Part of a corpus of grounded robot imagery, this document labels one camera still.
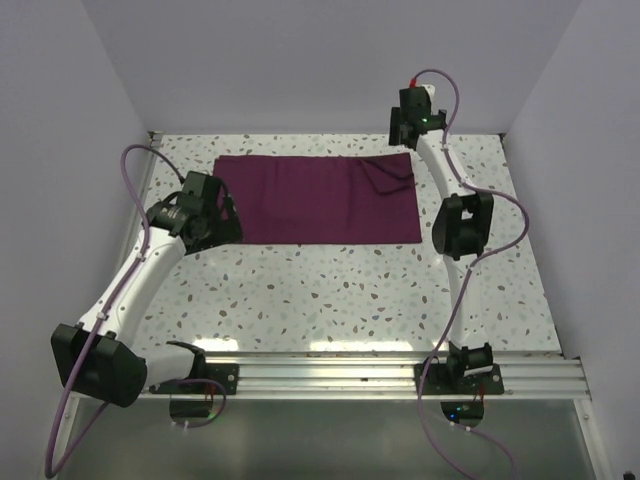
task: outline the gray wall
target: gray wall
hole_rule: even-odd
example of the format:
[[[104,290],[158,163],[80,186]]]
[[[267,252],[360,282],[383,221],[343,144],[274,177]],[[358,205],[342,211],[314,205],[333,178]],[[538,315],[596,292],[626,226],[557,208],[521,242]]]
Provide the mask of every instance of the gray wall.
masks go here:
[[[113,273],[131,212],[119,153],[144,138],[79,1],[0,2],[2,478],[42,465],[61,391],[49,337]]]
[[[640,473],[640,3],[584,0],[507,135],[568,355],[618,473]]]
[[[145,124],[172,133],[383,132],[427,66],[460,83],[457,130],[506,132],[579,3],[84,0]]]

